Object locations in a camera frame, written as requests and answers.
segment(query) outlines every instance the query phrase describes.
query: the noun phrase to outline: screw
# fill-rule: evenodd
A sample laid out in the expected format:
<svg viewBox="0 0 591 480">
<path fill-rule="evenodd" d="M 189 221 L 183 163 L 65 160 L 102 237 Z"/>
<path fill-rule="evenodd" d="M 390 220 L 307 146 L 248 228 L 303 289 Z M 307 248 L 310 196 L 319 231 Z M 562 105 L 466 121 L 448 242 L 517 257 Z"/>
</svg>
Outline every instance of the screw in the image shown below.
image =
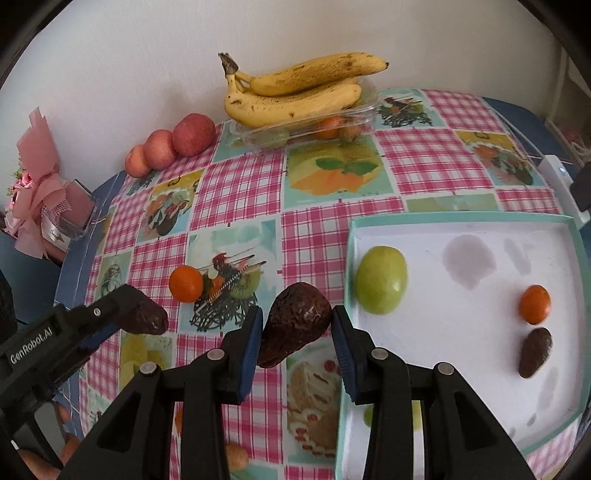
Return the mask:
<svg viewBox="0 0 591 480">
<path fill-rule="evenodd" d="M 146 362 L 139 366 L 139 371 L 144 375 L 152 375 L 156 371 L 156 367 L 154 362 Z"/>
<path fill-rule="evenodd" d="M 441 362 L 437 366 L 437 369 L 439 370 L 439 373 L 443 375 L 451 375 L 454 372 L 453 365 L 450 365 L 447 362 Z"/>
<path fill-rule="evenodd" d="M 214 348 L 213 350 L 207 352 L 207 358 L 210 360 L 221 360 L 224 355 L 226 355 L 226 352 L 224 352 L 221 348 Z"/>
<path fill-rule="evenodd" d="M 371 356 L 376 360 L 386 360 L 388 358 L 388 351 L 383 348 L 374 348 L 371 350 Z"/>
</svg>

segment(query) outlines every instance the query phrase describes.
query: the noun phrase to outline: mandarin orange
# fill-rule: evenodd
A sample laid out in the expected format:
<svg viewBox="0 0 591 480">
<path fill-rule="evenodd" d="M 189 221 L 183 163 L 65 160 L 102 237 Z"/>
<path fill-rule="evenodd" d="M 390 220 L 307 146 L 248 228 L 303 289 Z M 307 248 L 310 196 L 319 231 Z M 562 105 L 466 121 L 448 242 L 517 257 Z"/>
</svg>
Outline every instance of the mandarin orange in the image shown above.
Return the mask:
<svg viewBox="0 0 591 480">
<path fill-rule="evenodd" d="M 174 269 L 168 279 L 168 288 L 173 297 L 183 303 L 196 301 L 203 293 L 203 276 L 190 265 Z"/>
<path fill-rule="evenodd" d="M 550 294 L 542 285 L 532 285 L 521 296 L 519 314 L 531 325 L 543 322 L 550 314 Z"/>
</svg>

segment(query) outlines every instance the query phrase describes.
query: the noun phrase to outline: printed kiwi picture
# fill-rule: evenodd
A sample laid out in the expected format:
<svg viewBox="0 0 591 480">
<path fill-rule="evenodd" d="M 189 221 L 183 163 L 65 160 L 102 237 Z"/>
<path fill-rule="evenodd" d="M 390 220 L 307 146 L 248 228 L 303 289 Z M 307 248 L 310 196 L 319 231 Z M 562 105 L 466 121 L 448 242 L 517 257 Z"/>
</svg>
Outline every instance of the printed kiwi picture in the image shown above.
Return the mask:
<svg viewBox="0 0 591 480">
<path fill-rule="evenodd" d="M 261 283 L 261 275 L 261 270 L 253 270 L 250 273 L 243 274 L 238 283 L 230 290 L 230 296 L 238 300 L 248 299 L 256 292 Z"/>
</svg>

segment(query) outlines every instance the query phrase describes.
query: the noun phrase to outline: red apple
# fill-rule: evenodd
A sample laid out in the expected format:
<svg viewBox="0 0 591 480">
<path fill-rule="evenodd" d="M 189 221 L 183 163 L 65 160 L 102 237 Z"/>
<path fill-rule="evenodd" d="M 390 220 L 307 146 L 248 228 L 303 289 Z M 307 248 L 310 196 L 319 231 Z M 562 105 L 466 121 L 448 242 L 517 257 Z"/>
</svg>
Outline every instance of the red apple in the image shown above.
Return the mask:
<svg viewBox="0 0 591 480">
<path fill-rule="evenodd" d="M 173 130 L 175 150 L 185 157 L 199 155 L 216 139 L 216 125 L 208 116 L 190 113 Z"/>
<path fill-rule="evenodd" d="M 144 158 L 144 146 L 136 145 L 125 157 L 125 171 L 136 179 L 146 176 L 152 170 Z"/>
<path fill-rule="evenodd" d="M 156 130 L 144 144 L 146 164 L 154 170 L 164 170 L 177 159 L 173 145 L 173 133 L 169 130 Z"/>
</svg>

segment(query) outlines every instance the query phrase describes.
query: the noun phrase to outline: green plum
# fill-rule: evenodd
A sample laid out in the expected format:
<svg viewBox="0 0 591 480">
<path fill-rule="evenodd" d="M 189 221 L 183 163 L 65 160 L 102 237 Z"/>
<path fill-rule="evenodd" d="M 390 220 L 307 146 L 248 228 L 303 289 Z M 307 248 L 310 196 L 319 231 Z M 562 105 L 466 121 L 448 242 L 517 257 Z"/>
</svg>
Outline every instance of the green plum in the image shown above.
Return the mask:
<svg viewBox="0 0 591 480">
<path fill-rule="evenodd" d="M 393 311 L 406 291 L 406 260 L 392 247 L 373 247 L 361 260 L 355 279 L 355 294 L 370 313 L 383 315 Z"/>
</svg>

